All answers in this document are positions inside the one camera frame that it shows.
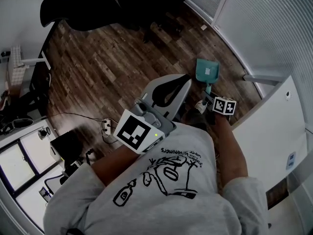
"white table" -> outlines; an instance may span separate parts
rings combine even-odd
[[[249,76],[246,80],[254,82],[254,79]],[[291,94],[288,101],[287,91]],[[278,83],[232,128],[245,155],[249,176],[260,179],[266,191],[291,173],[307,155],[303,112],[291,76]],[[296,152],[295,163],[286,170],[292,152]]]

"power strip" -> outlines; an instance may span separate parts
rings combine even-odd
[[[111,135],[112,134],[111,133],[111,120],[108,119],[108,118],[105,118],[103,120],[103,122],[104,122],[104,132],[105,132],[105,134],[107,134],[108,136]]]

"shoe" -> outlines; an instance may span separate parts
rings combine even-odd
[[[203,105],[203,100],[200,100],[196,105],[195,108],[201,113],[203,114],[206,110],[207,107],[207,103],[205,103],[205,105]]]

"blue sticker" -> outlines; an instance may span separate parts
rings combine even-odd
[[[290,168],[293,167],[294,161],[295,161],[295,152],[292,152],[288,157],[286,170],[289,170]]]

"teal dustpan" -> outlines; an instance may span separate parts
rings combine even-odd
[[[216,83],[219,78],[220,63],[212,62],[205,59],[197,59],[196,79],[206,83],[205,92],[210,95],[212,84]]]

